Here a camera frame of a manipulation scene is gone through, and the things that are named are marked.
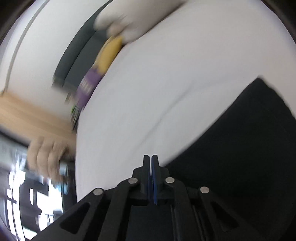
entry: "metal rivet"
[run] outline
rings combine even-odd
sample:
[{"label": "metal rivet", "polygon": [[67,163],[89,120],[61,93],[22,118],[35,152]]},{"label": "metal rivet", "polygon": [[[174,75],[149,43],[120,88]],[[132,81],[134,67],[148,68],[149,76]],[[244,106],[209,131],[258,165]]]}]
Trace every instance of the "metal rivet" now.
[{"label": "metal rivet", "polygon": [[135,183],[138,182],[138,179],[135,178],[135,177],[131,177],[131,178],[128,180],[128,182],[129,182],[130,184],[135,184]]},{"label": "metal rivet", "polygon": [[208,193],[208,192],[210,191],[210,189],[209,189],[208,187],[201,187],[201,188],[200,188],[200,191],[201,191],[202,193]]},{"label": "metal rivet", "polygon": [[175,179],[172,178],[172,177],[167,177],[167,178],[165,179],[165,182],[166,182],[166,183],[173,183],[174,181],[175,181]]},{"label": "metal rivet", "polygon": [[100,196],[102,193],[103,193],[103,190],[101,188],[96,188],[93,191],[93,194],[96,195],[96,196]]}]

